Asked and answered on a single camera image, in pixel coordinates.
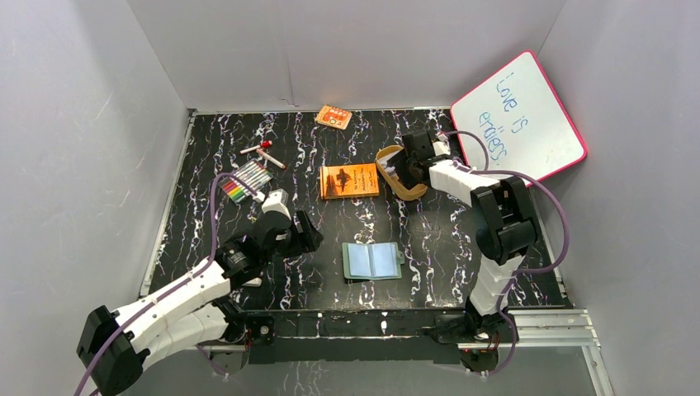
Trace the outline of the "tan oval tray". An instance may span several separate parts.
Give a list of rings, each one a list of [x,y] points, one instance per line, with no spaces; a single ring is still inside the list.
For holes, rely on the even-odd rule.
[[[390,145],[380,149],[376,153],[375,165],[378,173],[383,177],[398,198],[404,201],[417,200],[427,192],[428,187],[424,184],[417,184],[411,188],[404,186],[400,182],[395,169],[388,164],[388,161],[392,157],[403,150],[404,148],[399,145]]]

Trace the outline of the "mint green card holder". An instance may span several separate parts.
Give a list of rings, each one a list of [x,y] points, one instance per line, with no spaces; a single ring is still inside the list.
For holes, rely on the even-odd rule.
[[[402,278],[404,254],[397,243],[343,243],[343,274],[347,280],[381,281]]]

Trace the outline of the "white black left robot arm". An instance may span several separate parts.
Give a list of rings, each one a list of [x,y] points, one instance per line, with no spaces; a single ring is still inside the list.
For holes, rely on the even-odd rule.
[[[219,245],[184,276],[131,304],[87,315],[77,355],[102,395],[127,390],[153,363],[200,342],[236,343],[246,321],[227,298],[261,276],[276,258],[295,258],[319,248],[324,237],[299,210],[262,214],[253,226]]]

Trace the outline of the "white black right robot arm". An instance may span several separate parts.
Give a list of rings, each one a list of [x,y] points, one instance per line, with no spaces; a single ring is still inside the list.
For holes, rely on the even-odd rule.
[[[427,131],[402,136],[402,149],[388,165],[405,188],[425,185],[468,205],[475,216],[480,249],[477,281],[465,316],[442,330],[456,339],[487,341],[509,319],[507,293],[528,250],[540,234],[527,186],[536,179],[515,171],[477,170],[449,153],[448,143]]]

